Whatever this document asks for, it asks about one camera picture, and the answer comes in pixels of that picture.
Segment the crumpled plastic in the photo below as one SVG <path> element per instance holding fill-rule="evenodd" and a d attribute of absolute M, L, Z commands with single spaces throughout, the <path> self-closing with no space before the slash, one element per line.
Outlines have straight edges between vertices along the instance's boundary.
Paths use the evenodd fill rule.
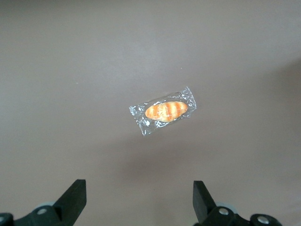
<path fill-rule="evenodd" d="M 146 110 L 152 105 L 158 105 L 166 102 L 178 101 L 183 102 L 187 105 L 187 111 L 183 113 L 178 118 L 174 119 L 171 122 L 163 122 L 159 120 L 154 120 L 146 117 Z M 171 125 L 180 119 L 186 119 L 191 117 L 191 113 L 197 109 L 197 104 L 194 100 L 192 92 L 188 87 L 180 92 L 175 92 L 168 94 L 167 96 L 160 97 L 142 104 L 133 105 L 129 107 L 131 114 L 136 119 L 137 124 L 139 125 L 143 136 L 151 134 L 157 131 L 159 128 Z"/>

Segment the plastic wrapper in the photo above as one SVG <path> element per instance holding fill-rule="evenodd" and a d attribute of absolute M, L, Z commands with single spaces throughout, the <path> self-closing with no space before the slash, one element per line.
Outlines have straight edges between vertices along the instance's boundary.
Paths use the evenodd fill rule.
<path fill-rule="evenodd" d="M 130 106 L 142 134 L 148 135 L 180 119 L 190 118 L 197 105 L 188 87 L 180 92 Z"/>

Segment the screw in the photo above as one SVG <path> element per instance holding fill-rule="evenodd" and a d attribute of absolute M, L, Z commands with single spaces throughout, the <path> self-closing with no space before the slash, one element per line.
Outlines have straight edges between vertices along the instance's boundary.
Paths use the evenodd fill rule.
<path fill-rule="evenodd" d="M 37 214 L 41 215 L 43 213 L 46 213 L 47 212 L 47 209 L 43 208 L 43 209 L 40 209 Z"/>
<path fill-rule="evenodd" d="M 222 215 L 228 215 L 229 214 L 229 211 L 225 208 L 220 208 L 218 211 Z"/>
<path fill-rule="evenodd" d="M 260 222 L 260 223 L 263 223 L 265 225 L 268 225 L 269 224 L 269 220 L 267 218 L 265 218 L 264 216 L 259 216 L 257 218 L 257 220 Z"/>

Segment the transparent plastic bag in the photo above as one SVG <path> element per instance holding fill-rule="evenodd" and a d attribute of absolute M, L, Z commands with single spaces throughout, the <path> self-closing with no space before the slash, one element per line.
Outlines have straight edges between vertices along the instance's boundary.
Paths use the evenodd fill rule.
<path fill-rule="evenodd" d="M 180 119 L 190 118 L 191 113 L 196 110 L 196 108 L 197 105 L 193 98 L 192 92 L 188 87 L 186 87 L 186 89 L 183 91 L 171 93 L 165 97 L 154 99 L 139 105 L 130 106 L 129 109 L 131 114 L 136 119 L 142 134 L 145 136 L 155 132 L 161 127 L 173 124 Z"/>

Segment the table surface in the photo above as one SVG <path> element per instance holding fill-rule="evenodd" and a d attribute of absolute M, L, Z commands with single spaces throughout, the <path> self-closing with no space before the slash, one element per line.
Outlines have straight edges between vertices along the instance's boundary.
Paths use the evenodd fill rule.
<path fill-rule="evenodd" d="M 191 226 L 194 180 L 240 216 L 301 225 L 301 4 L 0 2 L 0 212 L 87 180 L 76 226 Z M 188 86 L 143 137 L 129 106 Z"/>

